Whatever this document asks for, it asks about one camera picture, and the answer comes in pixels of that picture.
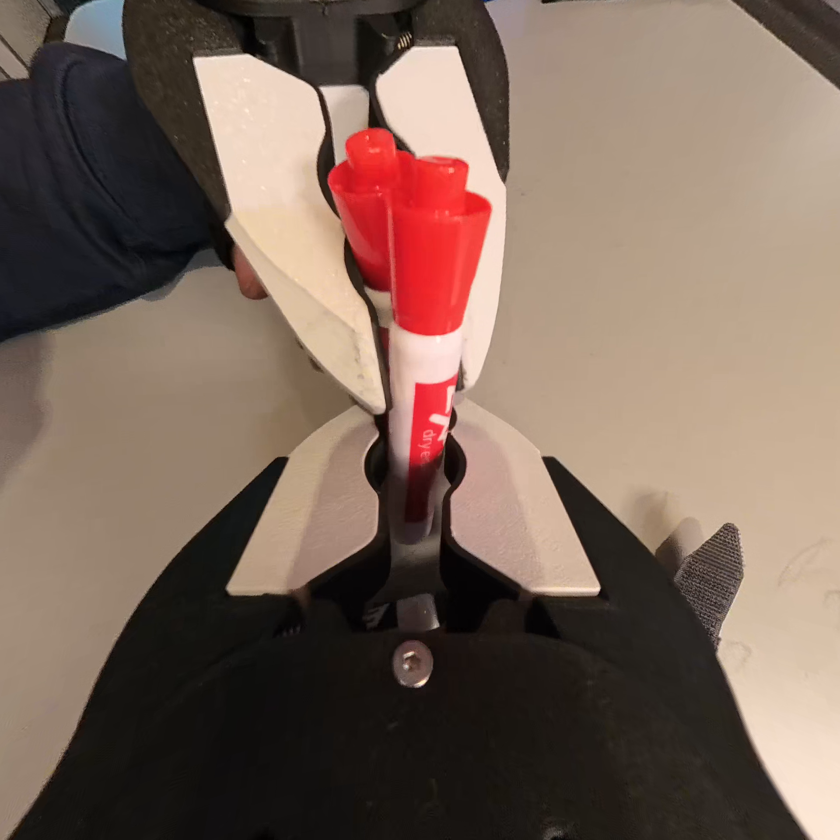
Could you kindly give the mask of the red dry erase marker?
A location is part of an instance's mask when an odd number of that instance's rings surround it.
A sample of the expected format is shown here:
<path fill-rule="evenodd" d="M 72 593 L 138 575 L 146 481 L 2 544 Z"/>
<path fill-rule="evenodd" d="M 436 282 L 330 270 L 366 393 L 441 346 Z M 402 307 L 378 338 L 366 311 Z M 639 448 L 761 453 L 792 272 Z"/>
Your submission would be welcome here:
<path fill-rule="evenodd" d="M 445 453 L 466 308 L 491 204 L 467 189 L 465 161 L 409 156 L 406 164 L 406 182 L 389 216 L 388 492 L 395 538 L 411 544 L 432 527 L 432 490 Z"/>
<path fill-rule="evenodd" d="M 345 158 L 328 177 L 364 284 L 374 291 L 391 287 L 390 205 L 402 180 L 401 157 L 387 129 L 364 129 L 345 143 Z"/>

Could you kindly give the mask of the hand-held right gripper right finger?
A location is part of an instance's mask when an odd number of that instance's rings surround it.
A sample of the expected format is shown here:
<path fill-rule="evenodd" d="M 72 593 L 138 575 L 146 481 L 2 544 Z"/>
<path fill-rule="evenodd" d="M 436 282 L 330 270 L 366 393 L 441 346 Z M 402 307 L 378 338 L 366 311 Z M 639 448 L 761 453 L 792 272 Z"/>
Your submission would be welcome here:
<path fill-rule="evenodd" d="M 444 457 L 440 577 L 458 606 L 597 597 L 601 584 L 543 457 L 477 404 L 455 408 Z"/>

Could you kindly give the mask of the person's left hand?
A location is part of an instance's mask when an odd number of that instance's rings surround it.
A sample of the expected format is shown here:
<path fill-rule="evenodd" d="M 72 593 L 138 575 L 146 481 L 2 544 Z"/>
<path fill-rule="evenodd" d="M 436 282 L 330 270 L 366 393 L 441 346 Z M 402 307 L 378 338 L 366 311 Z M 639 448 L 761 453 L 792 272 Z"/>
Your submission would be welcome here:
<path fill-rule="evenodd" d="M 243 297 L 252 301 L 267 299 L 268 292 L 261 283 L 255 269 L 238 246 L 233 248 L 232 262 L 238 288 Z"/>

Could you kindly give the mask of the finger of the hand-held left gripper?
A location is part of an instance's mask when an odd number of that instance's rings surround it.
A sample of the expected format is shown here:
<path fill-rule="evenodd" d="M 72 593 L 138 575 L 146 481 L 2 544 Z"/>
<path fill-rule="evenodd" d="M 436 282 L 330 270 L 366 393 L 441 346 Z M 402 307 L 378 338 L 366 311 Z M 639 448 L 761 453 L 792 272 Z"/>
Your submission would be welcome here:
<path fill-rule="evenodd" d="M 404 53 L 374 83 L 385 125 L 415 156 L 469 166 L 467 188 L 491 204 L 486 240 L 465 310 L 463 389 L 476 386 L 496 326 L 507 235 L 507 188 L 459 53 Z"/>
<path fill-rule="evenodd" d="M 227 231 L 310 356 L 383 414 L 371 312 L 319 183 L 328 125 L 316 89 L 247 54 L 200 56 L 194 68 L 230 205 Z"/>

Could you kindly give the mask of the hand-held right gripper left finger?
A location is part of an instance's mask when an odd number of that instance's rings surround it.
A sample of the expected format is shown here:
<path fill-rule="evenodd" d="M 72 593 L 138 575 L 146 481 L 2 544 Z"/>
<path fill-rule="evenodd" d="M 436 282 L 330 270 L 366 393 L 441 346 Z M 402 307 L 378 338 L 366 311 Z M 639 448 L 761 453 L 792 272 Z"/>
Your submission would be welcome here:
<path fill-rule="evenodd" d="M 355 611 L 392 570 L 383 497 L 386 446 L 352 407 L 288 457 L 227 582 L 231 596 L 331 598 Z"/>

